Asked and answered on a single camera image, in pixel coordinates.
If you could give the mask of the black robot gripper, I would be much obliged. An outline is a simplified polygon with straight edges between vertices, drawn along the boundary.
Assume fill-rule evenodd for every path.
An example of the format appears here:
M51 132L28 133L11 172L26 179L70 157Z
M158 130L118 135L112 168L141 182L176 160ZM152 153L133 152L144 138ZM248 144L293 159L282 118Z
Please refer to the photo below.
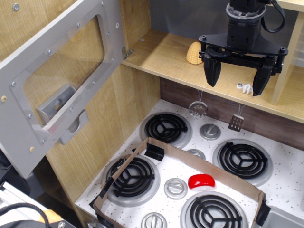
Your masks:
M281 25L268 29L266 6L272 4L282 17ZM202 35L199 57L204 62L207 83L214 87L221 64L228 63L257 69L253 81L253 96L261 95L272 74L280 73L288 54L285 47L266 40L261 29L277 33L285 26L285 12L275 0L232 0L226 7L229 18L226 34Z

